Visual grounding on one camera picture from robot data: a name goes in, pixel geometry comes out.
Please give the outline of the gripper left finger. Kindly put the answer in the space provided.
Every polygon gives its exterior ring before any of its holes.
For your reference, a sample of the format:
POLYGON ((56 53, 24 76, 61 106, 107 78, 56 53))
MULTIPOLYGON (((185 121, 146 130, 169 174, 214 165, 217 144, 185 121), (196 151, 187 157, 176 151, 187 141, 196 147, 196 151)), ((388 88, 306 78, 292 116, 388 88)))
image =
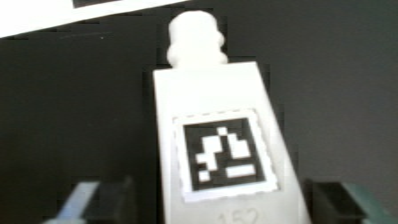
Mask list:
POLYGON ((135 186, 119 182, 80 182, 57 216, 41 224, 135 224, 135 186))

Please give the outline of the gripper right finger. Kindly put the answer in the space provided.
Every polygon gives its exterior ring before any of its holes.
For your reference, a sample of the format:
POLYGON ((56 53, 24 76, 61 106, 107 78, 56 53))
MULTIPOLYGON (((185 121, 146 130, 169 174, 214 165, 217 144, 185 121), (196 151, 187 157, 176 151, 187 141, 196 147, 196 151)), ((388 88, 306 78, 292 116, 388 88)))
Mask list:
POLYGON ((370 191, 347 182, 308 182, 313 224, 386 224, 386 210, 370 191))

